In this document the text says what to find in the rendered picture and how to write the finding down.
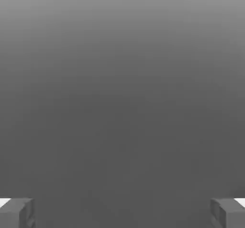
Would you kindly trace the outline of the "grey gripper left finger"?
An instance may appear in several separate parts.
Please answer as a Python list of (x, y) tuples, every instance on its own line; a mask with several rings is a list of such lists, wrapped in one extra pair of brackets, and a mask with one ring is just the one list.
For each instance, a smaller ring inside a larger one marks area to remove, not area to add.
[(35, 199), (0, 197), (0, 228), (36, 228)]

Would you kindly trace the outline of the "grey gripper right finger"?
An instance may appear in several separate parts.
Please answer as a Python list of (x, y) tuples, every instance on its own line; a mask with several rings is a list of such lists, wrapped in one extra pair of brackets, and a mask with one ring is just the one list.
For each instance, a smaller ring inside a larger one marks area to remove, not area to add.
[(212, 198), (210, 213), (213, 228), (245, 228), (245, 198)]

